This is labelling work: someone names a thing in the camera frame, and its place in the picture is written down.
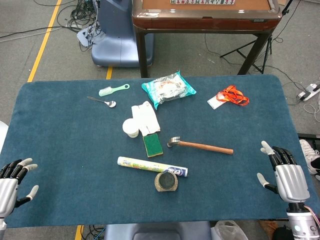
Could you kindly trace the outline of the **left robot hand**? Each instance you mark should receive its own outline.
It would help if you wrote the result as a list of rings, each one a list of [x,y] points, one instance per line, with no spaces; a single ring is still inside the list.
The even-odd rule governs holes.
[[[26,174],[38,167],[32,158],[18,159],[3,166],[0,170],[0,218],[8,217],[15,208],[32,201],[39,186],[35,185],[25,197],[18,199],[18,188]]]

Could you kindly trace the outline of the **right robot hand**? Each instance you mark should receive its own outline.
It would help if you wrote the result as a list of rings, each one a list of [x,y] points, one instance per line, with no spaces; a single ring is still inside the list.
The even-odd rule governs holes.
[[[262,173],[256,174],[260,184],[289,204],[304,203],[310,198],[304,171],[297,164],[295,158],[288,150],[273,146],[266,141],[261,142],[260,151],[268,155],[274,172],[276,185],[269,183]]]

